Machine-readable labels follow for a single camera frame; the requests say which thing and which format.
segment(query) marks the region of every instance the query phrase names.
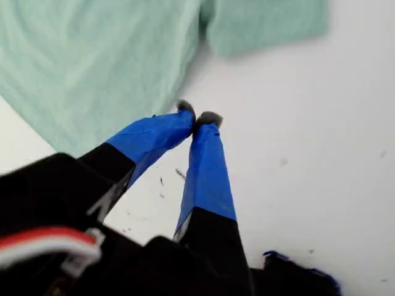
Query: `dark speck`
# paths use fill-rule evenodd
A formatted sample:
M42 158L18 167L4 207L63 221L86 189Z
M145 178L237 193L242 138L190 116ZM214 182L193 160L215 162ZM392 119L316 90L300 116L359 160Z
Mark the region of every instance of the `dark speck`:
M387 150L383 150L383 151L381 151L381 153L380 153L380 158L384 158L384 157L386 157L386 156L387 156L387 154L388 154Z
M288 164L288 159L282 158L282 159L280 160L280 167L281 167L281 168L285 167L287 164Z
M179 169L176 168L175 172L177 173L178 176L180 176L181 178L185 179L185 175Z

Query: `red and white wire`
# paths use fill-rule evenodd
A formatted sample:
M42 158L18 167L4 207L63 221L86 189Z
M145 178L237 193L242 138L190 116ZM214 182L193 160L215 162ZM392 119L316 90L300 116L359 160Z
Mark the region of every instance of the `red and white wire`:
M45 253L64 252L98 261L95 238L66 227L45 227L0 238L0 269Z

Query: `blue tape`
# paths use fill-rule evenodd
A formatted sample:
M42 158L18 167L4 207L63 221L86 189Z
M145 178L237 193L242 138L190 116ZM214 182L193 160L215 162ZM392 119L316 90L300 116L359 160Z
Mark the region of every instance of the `blue tape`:
M166 151L184 141L192 132L194 115L188 110L143 118L107 140L134 161L130 187Z
M214 124L202 125L193 135L176 232L193 207L236 220L223 146Z

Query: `mint green cloth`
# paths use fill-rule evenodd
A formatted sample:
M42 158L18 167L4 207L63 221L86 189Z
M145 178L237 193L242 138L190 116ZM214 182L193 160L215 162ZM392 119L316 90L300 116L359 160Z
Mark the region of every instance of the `mint green cloth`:
M230 56L327 23L327 0L1 0L0 95L55 150L79 156L168 110L199 30Z

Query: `white surface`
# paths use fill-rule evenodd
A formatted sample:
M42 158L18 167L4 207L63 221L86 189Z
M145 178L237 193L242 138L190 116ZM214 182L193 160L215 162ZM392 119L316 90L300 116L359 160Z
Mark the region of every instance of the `white surface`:
M395 7L331 5L331 33L321 40L233 60L203 49L182 98L225 118L250 265L275 249L332 274L344 295L394 295ZM0 139L0 172L52 152L3 102ZM175 168L186 172L189 144L149 169L106 222L140 242L172 237L183 190Z

